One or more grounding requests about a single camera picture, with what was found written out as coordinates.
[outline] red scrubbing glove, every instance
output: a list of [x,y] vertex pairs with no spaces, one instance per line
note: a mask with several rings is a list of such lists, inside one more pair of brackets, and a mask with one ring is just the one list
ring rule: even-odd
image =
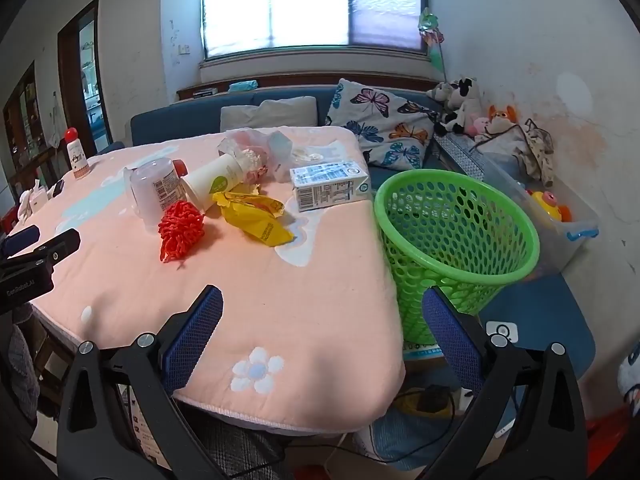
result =
[[183,259],[204,236],[203,220],[204,215],[189,202],[179,200],[169,206],[158,224],[158,232],[162,238],[160,261]]

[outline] blue bin handle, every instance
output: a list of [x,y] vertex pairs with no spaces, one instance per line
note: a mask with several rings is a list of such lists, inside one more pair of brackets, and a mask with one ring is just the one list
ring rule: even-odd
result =
[[589,238],[595,238],[596,236],[598,236],[600,234],[600,230],[599,229],[588,229],[587,231],[580,231],[579,233],[571,234],[571,233],[567,233],[566,237],[569,238],[569,241],[571,242],[575,242],[576,240],[582,238],[582,237],[589,237]]

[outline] white carton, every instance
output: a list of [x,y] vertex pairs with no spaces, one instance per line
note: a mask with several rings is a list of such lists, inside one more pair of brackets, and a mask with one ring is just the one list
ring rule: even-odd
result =
[[369,175],[353,160],[293,168],[290,174],[299,211],[370,198]]

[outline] white bottle with red cap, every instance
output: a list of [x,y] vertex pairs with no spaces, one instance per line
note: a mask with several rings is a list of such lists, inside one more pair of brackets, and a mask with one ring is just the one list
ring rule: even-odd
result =
[[78,130],[75,128],[69,128],[65,132],[66,149],[69,152],[69,162],[71,162],[71,170],[74,172],[74,177],[82,178],[88,175],[91,171],[89,163],[86,160],[86,155],[82,149],[80,139],[78,139]]

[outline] white flower pattern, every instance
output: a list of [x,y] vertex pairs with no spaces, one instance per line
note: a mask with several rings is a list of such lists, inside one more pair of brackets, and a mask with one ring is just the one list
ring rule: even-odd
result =
[[273,390],[275,382],[273,375],[282,370],[284,359],[280,356],[269,358],[264,348],[256,347],[249,355],[249,359],[238,361],[232,372],[235,377],[231,381],[232,392],[242,392],[253,385],[254,390],[267,395]]

